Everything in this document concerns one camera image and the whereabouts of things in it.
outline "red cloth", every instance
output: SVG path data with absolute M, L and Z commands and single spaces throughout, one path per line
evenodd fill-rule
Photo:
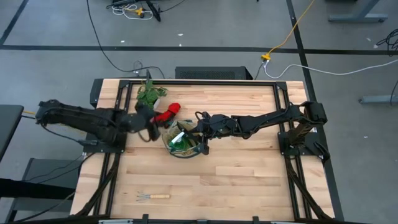
M 179 103 L 172 103 L 169 105 L 169 109 L 155 117 L 156 122 L 168 121 L 173 118 L 179 111 L 180 111 L 180 104 Z

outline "wooden table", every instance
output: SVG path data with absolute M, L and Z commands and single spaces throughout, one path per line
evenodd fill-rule
M 97 108 L 113 108 L 118 83 L 118 79 L 104 80 Z M 302 82 L 286 84 L 292 103 L 301 104 L 307 100 Z M 168 95 L 161 98 L 157 111 L 163 112 L 169 104 L 178 102 L 182 108 L 177 119 L 196 121 L 196 111 L 207 111 L 211 115 L 258 116 L 276 110 L 274 92 L 269 86 L 163 87 L 168 89 Z M 130 113 L 134 112 L 137 89 L 134 85 Z M 191 159 L 171 156 L 161 138 L 146 143 L 137 134 L 130 134 L 126 151 L 121 156 L 111 217 L 141 218 L 149 214 L 150 219 L 252 220 L 253 216 L 258 216 L 260 220 L 294 220 L 284 157 L 277 141 L 278 131 L 278 126 L 271 126 L 248 140 L 214 139 L 209 142 L 208 156 L 201 154 Z M 103 157 L 97 153 L 83 164 L 71 214 L 79 211 L 97 188 Z M 321 160 L 315 156 L 301 158 L 308 191 L 324 212 L 333 216 Z M 138 191 L 170 194 L 171 198 L 137 202 Z M 304 217 L 302 197 L 297 188 L 296 193 L 300 214 Z M 101 213 L 107 194 L 105 190 Z

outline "artificial plant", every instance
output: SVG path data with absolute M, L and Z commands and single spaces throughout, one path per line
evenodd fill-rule
M 152 80 L 147 80 L 138 89 L 138 102 L 148 105 L 151 109 L 154 108 L 154 103 L 161 96 L 166 96 L 167 89 L 163 87 L 155 87 Z

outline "wooden handle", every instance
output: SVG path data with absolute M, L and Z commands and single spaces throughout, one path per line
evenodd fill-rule
M 170 195 L 150 195 L 150 199 L 168 199 Z

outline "green leaves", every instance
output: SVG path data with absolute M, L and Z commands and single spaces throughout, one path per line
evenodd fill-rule
M 139 87 L 137 92 L 137 100 L 153 109 L 155 101 L 161 96 L 166 96 L 166 92 L 166 88 L 155 87 L 153 85 L 153 80 L 149 80 L 145 85 Z

